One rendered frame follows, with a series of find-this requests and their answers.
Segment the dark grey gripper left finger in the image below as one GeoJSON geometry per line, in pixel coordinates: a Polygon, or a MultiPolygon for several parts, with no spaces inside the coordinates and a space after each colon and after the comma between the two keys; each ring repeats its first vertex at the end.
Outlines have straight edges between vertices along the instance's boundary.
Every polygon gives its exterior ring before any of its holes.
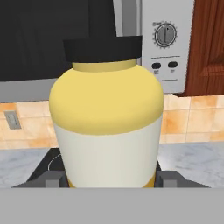
{"type": "Polygon", "coordinates": [[[67,175],[64,171],[45,171],[34,180],[17,185],[21,188],[60,188],[68,187],[67,175]]]}

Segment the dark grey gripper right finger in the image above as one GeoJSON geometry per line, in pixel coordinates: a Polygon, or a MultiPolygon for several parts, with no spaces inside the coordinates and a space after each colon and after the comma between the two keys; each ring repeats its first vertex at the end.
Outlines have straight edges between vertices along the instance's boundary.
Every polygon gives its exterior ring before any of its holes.
{"type": "Polygon", "coordinates": [[[171,188],[207,188],[206,185],[202,185],[195,181],[184,178],[177,171],[158,171],[156,174],[155,187],[171,188]]]}

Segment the yellow jar with black lid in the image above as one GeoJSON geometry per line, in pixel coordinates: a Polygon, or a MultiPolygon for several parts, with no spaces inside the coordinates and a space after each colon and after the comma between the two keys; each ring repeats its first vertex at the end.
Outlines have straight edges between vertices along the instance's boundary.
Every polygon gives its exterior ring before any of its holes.
{"type": "Polygon", "coordinates": [[[53,84],[52,124],[71,187],[152,187],[164,94],[137,64],[139,36],[64,43],[72,68],[53,84]]]}

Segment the grey wall socket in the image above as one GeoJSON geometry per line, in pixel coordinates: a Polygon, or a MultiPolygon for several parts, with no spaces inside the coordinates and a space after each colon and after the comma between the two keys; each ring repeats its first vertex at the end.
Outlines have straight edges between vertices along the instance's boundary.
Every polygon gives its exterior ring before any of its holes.
{"type": "Polygon", "coordinates": [[[20,130],[21,125],[18,119],[18,114],[15,110],[5,110],[4,111],[5,118],[11,130],[20,130]]]}

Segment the silver microwave oven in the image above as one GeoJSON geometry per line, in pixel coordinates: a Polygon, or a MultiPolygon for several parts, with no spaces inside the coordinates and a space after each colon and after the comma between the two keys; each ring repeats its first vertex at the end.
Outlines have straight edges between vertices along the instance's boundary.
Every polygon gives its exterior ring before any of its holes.
{"type": "MultiPolygon", "coordinates": [[[[116,33],[140,35],[138,64],[167,94],[186,88],[195,0],[113,0],[116,33]]],[[[45,101],[70,68],[66,39],[89,35],[88,0],[0,0],[0,102],[45,101]]]]}

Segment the brown wooden cabinet door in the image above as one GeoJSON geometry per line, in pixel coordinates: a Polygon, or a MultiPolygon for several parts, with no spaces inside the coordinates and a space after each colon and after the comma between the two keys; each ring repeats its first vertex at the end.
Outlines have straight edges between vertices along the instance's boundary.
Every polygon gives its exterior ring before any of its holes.
{"type": "Polygon", "coordinates": [[[224,0],[195,0],[185,92],[224,95],[224,0]]]}

